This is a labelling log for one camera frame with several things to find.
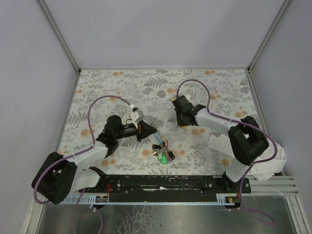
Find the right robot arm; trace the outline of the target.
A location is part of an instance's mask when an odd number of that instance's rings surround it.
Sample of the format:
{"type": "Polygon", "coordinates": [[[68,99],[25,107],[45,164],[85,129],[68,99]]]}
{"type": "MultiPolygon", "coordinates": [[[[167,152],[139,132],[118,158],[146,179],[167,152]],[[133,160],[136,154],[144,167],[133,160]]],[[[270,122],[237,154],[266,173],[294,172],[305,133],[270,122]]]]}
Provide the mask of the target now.
{"type": "Polygon", "coordinates": [[[253,117],[247,116],[242,120],[217,117],[216,114],[209,113],[204,105],[193,106],[185,96],[175,99],[173,105],[178,126],[206,127],[229,138],[235,160],[224,177],[231,182],[238,182],[251,163],[269,146],[264,132],[259,129],[253,117]]]}

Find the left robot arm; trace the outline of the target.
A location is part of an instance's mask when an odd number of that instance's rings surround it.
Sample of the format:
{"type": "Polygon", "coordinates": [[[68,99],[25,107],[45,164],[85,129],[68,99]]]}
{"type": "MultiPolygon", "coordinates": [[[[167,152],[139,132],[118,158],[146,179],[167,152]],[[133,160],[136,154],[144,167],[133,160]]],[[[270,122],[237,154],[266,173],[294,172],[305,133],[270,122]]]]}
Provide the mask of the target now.
{"type": "Polygon", "coordinates": [[[37,197],[41,194],[47,201],[59,204],[71,192],[95,187],[100,173],[92,168],[92,164],[113,154],[119,146],[119,139],[136,136],[141,141],[156,132],[156,128],[143,120],[124,125],[119,116],[108,117],[103,131],[91,146],[67,156],[58,152],[48,155],[31,184],[35,201],[42,203],[37,197]]]}

